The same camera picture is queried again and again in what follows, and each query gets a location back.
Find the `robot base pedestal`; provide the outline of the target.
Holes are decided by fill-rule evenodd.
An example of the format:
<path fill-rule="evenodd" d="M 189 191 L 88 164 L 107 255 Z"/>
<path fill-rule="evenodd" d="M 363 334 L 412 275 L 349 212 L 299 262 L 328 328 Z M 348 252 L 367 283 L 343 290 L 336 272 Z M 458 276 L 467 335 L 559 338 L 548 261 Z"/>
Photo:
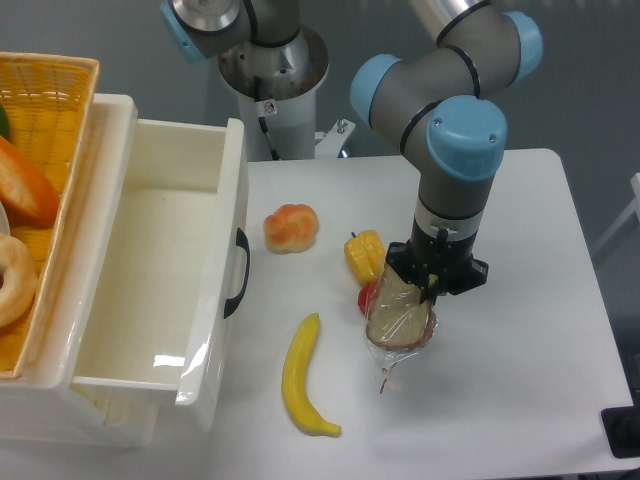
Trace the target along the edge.
<path fill-rule="evenodd" d="M 302 24 L 280 46 L 244 42 L 221 54 L 218 66 L 236 96 L 250 161 L 315 156 L 316 92 L 329 58 L 314 30 Z"/>

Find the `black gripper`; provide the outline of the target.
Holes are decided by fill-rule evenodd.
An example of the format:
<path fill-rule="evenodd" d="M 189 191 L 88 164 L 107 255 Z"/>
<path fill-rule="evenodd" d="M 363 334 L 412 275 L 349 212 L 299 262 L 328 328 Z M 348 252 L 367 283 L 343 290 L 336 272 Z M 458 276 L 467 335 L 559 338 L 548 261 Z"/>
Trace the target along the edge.
<path fill-rule="evenodd" d="M 407 242 L 389 245 L 386 263 L 419 289 L 420 303 L 433 303 L 438 295 L 459 295 L 486 283 L 489 266 L 472 253 L 476 236 L 453 240 L 445 229 L 431 234 L 414 225 Z"/>

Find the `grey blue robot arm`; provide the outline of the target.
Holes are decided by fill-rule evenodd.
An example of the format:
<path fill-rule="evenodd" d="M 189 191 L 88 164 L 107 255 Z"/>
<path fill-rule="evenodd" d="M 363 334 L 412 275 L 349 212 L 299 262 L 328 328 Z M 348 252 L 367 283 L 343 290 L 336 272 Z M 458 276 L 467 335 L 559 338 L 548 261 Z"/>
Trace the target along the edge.
<path fill-rule="evenodd" d="M 543 39 L 521 12 L 489 1 L 416 1 L 436 48 L 407 63 L 378 55 L 349 91 L 359 118 L 419 172 L 411 237 L 386 263 L 422 301 L 485 283 L 472 254 L 507 122 L 489 97 L 539 65 Z M 316 152 L 315 92 L 328 70 L 319 35 L 295 1 L 165 1 L 168 30 L 191 62 L 216 58 L 235 93 L 253 160 L 309 159 Z"/>

